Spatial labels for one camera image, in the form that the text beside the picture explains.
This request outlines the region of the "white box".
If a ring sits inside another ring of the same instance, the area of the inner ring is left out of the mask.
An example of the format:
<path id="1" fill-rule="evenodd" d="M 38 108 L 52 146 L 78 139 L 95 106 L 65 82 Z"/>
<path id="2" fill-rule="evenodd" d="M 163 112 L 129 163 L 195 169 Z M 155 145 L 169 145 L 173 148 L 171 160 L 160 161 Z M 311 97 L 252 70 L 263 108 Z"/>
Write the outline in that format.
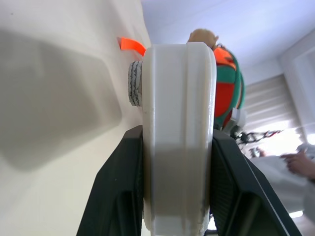
<path id="1" fill-rule="evenodd" d="M 209 221 L 216 62 L 204 43 L 154 45 L 142 65 L 144 222 L 203 236 Z"/>

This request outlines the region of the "tan plush toy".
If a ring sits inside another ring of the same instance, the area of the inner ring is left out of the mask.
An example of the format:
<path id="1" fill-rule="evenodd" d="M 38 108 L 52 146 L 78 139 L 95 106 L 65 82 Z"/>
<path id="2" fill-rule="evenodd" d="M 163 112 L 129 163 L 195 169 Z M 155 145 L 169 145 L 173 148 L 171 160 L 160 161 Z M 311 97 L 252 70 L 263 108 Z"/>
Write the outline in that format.
<path id="1" fill-rule="evenodd" d="M 217 47 L 219 37 L 207 29 L 195 29 L 189 36 L 188 42 L 203 42 L 212 50 Z"/>

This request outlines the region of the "green and orange toy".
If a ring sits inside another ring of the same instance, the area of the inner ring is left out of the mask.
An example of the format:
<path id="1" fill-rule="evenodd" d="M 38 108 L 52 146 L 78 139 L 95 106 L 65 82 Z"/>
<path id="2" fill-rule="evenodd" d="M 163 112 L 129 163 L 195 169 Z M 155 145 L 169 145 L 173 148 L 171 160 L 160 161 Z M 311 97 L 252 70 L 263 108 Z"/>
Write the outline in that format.
<path id="1" fill-rule="evenodd" d="M 217 66 L 215 123 L 223 128 L 233 108 L 241 109 L 245 99 L 245 83 L 236 57 L 223 45 L 214 50 Z"/>

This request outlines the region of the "beige window blind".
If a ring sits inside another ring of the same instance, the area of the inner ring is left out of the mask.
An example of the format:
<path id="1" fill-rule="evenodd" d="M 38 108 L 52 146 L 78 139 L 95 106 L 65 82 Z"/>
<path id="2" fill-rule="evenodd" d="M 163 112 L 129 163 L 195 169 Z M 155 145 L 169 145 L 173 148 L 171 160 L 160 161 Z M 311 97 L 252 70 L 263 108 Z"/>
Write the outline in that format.
<path id="1" fill-rule="evenodd" d="M 304 141 L 297 109 L 283 74 L 248 85 L 244 109 L 247 131 L 282 130 Z"/>

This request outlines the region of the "grey metal bracket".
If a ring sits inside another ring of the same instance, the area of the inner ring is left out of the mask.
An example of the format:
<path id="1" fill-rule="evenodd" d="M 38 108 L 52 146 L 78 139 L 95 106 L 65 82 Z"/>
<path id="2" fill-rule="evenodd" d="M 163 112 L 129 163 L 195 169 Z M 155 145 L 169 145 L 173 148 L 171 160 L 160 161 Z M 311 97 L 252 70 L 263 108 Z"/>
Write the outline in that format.
<path id="1" fill-rule="evenodd" d="M 232 136 L 239 135 L 246 124 L 247 112 L 243 109 L 233 108 L 227 124 L 223 126 L 223 132 Z"/>

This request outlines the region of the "person's bare hand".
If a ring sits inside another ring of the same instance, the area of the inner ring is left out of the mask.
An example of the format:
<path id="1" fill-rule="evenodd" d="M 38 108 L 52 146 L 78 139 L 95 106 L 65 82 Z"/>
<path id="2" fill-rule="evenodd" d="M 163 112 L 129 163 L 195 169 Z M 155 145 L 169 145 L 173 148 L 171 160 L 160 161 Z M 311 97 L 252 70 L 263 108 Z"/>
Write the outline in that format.
<path id="1" fill-rule="evenodd" d="M 281 158 L 285 160 L 288 170 L 293 174 L 315 180 L 315 162 L 308 158 L 306 151 L 284 154 Z"/>

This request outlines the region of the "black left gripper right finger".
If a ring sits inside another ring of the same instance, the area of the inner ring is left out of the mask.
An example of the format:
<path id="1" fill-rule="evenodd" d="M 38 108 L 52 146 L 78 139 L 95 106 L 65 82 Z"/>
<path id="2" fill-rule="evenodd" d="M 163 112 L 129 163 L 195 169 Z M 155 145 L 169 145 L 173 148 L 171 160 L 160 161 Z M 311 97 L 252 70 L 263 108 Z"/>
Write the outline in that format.
<path id="1" fill-rule="evenodd" d="M 302 236 L 265 175 L 214 130 L 210 211 L 218 236 Z"/>

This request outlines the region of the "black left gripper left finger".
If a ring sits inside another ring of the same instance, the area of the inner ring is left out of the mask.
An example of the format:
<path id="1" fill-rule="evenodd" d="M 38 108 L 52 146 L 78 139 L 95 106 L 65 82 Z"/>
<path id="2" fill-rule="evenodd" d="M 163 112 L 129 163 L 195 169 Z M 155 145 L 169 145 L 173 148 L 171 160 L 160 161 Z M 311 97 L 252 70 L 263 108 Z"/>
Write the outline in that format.
<path id="1" fill-rule="evenodd" d="M 141 236 L 142 126 L 128 130 L 98 171 L 76 236 Z"/>

